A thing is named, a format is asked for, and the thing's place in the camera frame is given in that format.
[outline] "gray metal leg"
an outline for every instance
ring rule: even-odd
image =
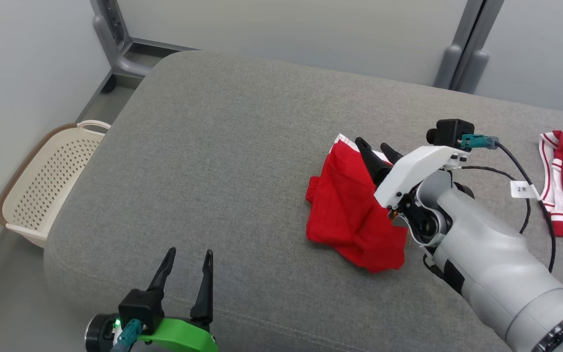
[[[90,0],[92,10],[106,19],[116,46],[124,53],[131,45],[130,35],[116,0]]]
[[[445,49],[444,55],[442,56],[442,62],[440,62],[438,74],[433,82],[434,87],[449,89],[451,86],[455,70],[462,58],[462,52],[469,41],[469,37],[471,36],[471,32],[475,26],[475,22],[479,11],[481,11],[482,5],[483,0],[468,0],[466,2],[462,18],[460,18],[460,24],[458,25],[453,38],[453,43]]]
[[[144,78],[152,71],[152,67],[132,62],[123,56],[112,37],[106,19],[101,14],[94,16],[92,26],[94,26],[94,30],[99,37],[103,51],[106,53],[114,73]]]
[[[502,5],[503,0],[487,0],[484,3],[449,89],[470,94],[475,93],[483,69],[485,69],[485,65],[490,58],[489,53],[483,51],[483,45]]]

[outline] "white wall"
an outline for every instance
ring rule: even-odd
[[[74,122],[109,73],[93,16],[88,0],[0,0],[0,193],[40,138]]]
[[[466,0],[119,0],[133,38],[431,85]]]
[[[475,94],[563,110],[563,0],[506,0]]]

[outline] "laundry basket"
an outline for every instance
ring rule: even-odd
[[[44,247],[56,215],[110,125],[96,120],[49,132],[32,150],[0,196],[0,223]]]

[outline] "gray sofa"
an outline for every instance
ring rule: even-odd
[[[47,282],[78,311],[115,312],[175,246],[163,305],[188,316],[210,248],[212,333],[222,352],[507,351],[414,246],[400,270],[369,274],[305,238],[308,180],[338,133],[407,153],[442,118],[500,136],[542,188],[538,134],[563,130],[563,112],[225,54],[169,56],[62,207],[45,250]],[[468,164],[518,174],[500,151],[475,150]],[[525,206],[510,198],[505,178],[455,177],[520,227]],[[525,236],[547,263],[549,235],[535,205]],[[563,239],[554,274],[563,282]]]

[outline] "cable label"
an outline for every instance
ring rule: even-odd
[[[540,198],[536,187],[530,185],[527,181],[510,181],[510,190],[512,191],[512,198]]]

